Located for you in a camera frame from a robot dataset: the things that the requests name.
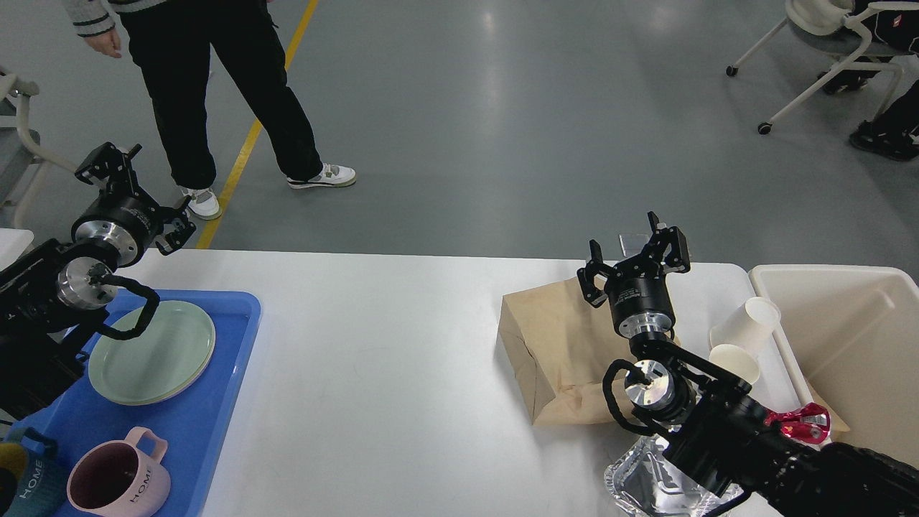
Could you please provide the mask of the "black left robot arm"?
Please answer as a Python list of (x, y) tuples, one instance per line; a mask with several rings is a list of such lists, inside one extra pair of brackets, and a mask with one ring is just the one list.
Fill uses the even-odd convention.
[(82, 377), (94, 334), (129, 340), (154, 317), (157, 292), (117, 271), (150, 245), (163, 255), (183, 248), (196, 225), (190, 197), (170, 207), (140, 187), (131, 164), (140, 151), (95, 148), (75, 177), (99, 193), (73, 223), (71, 242), (47, 240), (2, 271), (1, 406), (11, 418), (47, 408)]

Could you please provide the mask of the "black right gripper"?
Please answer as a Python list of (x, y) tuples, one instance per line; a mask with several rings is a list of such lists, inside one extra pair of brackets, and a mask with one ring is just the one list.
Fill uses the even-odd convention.
[(681, 229), (661, 222), (652, 210), (648, 220), (652, 235), (640, 250), (640, 272), (618, 271), (607, 264), (597, 240), (589, 240), (588, 261), (577, 271), (584, 300), (594, 308), (610, 302), (614, 330), (623, 338), (646, 332), (672, 334), (676, 316), (666, 276), (691, 271)]

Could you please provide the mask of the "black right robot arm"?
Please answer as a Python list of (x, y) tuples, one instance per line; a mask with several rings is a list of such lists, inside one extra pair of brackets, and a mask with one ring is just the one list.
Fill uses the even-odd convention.
[(602, 393), (612, 418), (637, 435), (668, 442), (663, 457), (716, 496), (726, 513), (761, 495), (785, 516), (915, 516), (917, 469), (850, 444), (814, 449), (785, 436), (750, 396), (751, 383), (673, 341), (667, 274), (691, 268), (685, 235), (648, 213), (652, 235), (637, 254), (608, 265), (598, 242), (578, 269), (584, 300), (610, 305), (614, 330), (633, 359), (608, 367)]

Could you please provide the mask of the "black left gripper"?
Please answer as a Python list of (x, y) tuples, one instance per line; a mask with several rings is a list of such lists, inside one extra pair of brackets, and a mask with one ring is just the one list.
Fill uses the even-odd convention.
[(197, 226), (188, 218), (192, 197), (181, 197), (173, 207), (142, 200), (131, 160), (142, 146), (129, 150), (112, 143), (96, 147), (79, 164), (73, 176), (98, 188), (98, 197), (73, 223), (72, 239), (97, 238), (115, 246), (118, 267), (140, 261), (152, 241), (168, 256), (186, 246)]

